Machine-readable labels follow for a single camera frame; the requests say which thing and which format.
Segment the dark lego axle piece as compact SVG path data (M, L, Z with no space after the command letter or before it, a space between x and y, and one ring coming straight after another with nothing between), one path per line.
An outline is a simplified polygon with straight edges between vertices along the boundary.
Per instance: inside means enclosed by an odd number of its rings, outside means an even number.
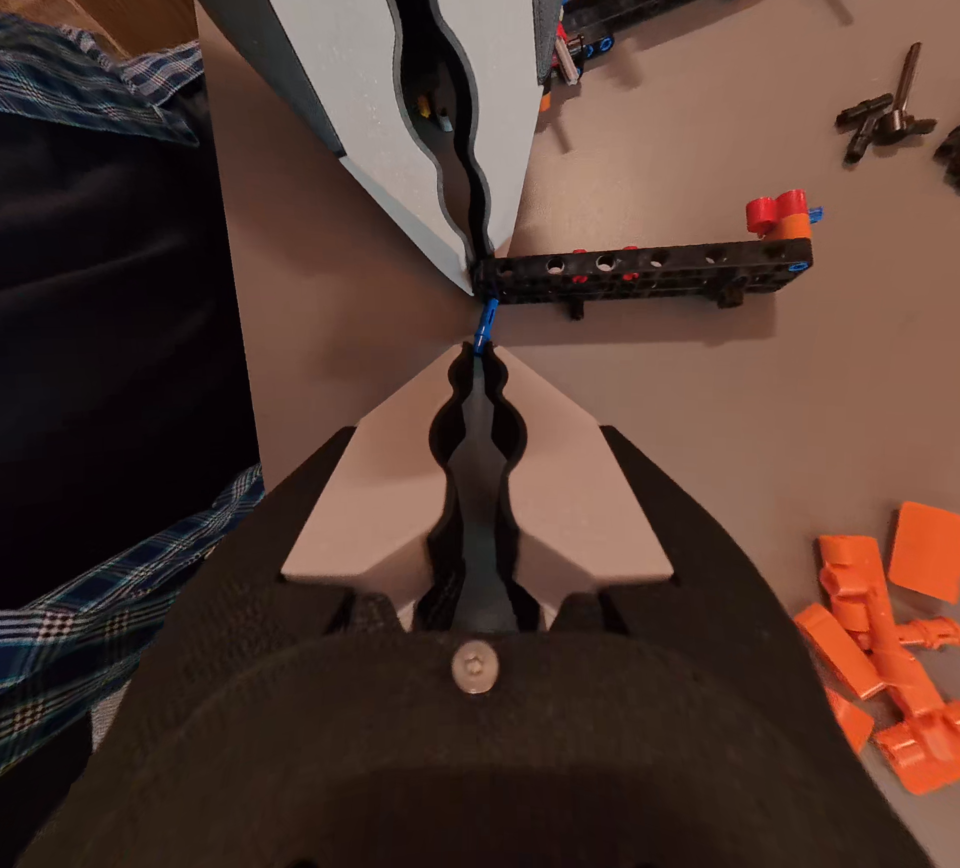
M935 118L918 118L908 108L921 51L920 41L911 44L907 51L892 106L877 123L876 140L880 145L893 145L914 136L926 136L931 134L937 126L938 122Z

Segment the pile of orange lego pieces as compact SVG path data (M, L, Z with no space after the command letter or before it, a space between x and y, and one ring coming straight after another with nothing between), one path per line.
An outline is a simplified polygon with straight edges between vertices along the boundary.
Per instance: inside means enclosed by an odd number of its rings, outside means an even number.
M854 753L872 741L901 785L914 795L958 783L959 704L937 689L915 649L959 646L958 621L939 614L899 623L889 587L958 604L959 515L903 502L889 562L875 538L818 538L820 583L829 605L814 603L794 622L836 680L865 701L888 695L901 719L875 731L873 718L831 688L835 721Z

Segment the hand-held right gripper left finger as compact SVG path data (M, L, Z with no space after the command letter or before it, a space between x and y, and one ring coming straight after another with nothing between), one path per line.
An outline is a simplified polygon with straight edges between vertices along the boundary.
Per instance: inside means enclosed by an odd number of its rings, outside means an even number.
M407 630L450 628L466 575L450 458L473 386L473 347L451 346L357 422L285 580L384 596Z

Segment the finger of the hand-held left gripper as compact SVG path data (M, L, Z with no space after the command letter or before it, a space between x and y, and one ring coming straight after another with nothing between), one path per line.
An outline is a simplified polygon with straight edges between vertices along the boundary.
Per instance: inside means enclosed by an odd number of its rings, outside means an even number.
M471 243L402 94L396 0L270 0L342 145L342 166L426 258L471 295Z
M474 258L510 246L541 103L534 0L428 0L452 50Z

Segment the dark garment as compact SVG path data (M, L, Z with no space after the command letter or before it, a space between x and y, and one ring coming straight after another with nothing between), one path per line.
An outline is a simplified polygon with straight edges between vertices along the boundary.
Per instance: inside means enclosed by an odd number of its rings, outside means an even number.
M259 460L205 81L166 108L198 145L2 115L4 610Z

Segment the black lego pin connector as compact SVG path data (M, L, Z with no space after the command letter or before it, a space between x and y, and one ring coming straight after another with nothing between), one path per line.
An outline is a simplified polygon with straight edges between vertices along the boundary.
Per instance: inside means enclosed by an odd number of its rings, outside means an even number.
M843 165L852 168L859 164L874 140L881 118L887 114L894 102L894 94L886 92L879 96L863 99L852 106L842 109L834 119L838 131L851 131L846 145Z

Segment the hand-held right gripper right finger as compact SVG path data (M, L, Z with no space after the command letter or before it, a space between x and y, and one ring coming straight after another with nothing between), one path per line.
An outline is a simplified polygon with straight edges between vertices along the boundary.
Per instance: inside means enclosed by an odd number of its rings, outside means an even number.
M674 575L601 425L503 346L482 355L490 439L505 460L496 570L521 632L549 629L563 603Z

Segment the black lego beam assembly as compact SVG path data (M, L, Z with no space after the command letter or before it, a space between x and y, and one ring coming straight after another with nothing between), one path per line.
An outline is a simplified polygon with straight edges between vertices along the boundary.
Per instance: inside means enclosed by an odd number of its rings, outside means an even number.
M498 298L498 308L559 306L572 321L597 302L697 299L737 309L813 266L812 230L823 217L803 190L790 190L747 203L749 240L489 257L473 270L473 290L484 304Z

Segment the plaid shirt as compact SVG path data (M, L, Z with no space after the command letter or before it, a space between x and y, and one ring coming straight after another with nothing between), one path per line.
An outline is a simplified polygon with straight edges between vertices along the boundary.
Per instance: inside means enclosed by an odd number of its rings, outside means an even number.
M166 107L205 81L198 42L117 61L79 29L2 14L2 116L198 145ZM181 587L264 494L260 457L205 510L16 610L2 609L2 774L120 689Z

